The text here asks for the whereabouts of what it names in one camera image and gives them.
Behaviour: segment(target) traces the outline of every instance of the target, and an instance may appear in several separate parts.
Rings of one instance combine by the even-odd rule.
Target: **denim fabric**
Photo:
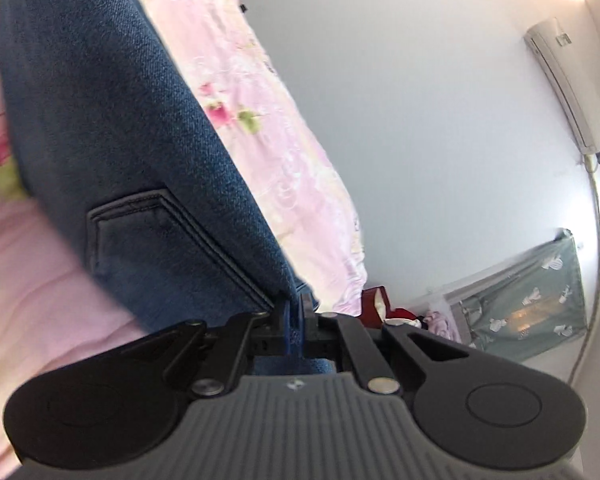
[[[136,0],[0,0],[27,189],[148,330],[298,308],[294,277]]]

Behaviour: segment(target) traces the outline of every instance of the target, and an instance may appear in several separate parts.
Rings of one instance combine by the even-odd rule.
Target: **pink blanket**
[[[326,310],[357,314],[366,280],[357,216],[324,150],[238,0],[140,0],[204,107],[298,276]],[[34,375],[142,335],[16,196],[0,97],[0,476],[18,464],[2,430],[11,392]]]

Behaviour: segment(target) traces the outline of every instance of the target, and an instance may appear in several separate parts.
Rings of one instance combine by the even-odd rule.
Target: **red object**
[[[367,328],[382,328],[382,319],[376,309],[376,295],[380,293],[380,297],[384,302],[385,319],[400,317],[402,319],[416,319],[415,314],[405,308],[397,308],[391,310],[389,296],[386,293],[384,286],[374,286],[362,291],[362,314],[358,319]]]

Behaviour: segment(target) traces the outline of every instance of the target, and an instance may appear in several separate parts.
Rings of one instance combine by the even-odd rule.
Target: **back pocket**
[[[151,331],[185,319],[224,324],[272,309],[264,293],[167,190],[88,213],[88,267]]]

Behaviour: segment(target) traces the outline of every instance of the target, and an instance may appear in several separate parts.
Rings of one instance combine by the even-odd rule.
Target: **air conditioner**
[[[560,99],[580,151],[600,152],[600,97],[584,70],[573,39],[556,18],[531,27],[525,40]]]

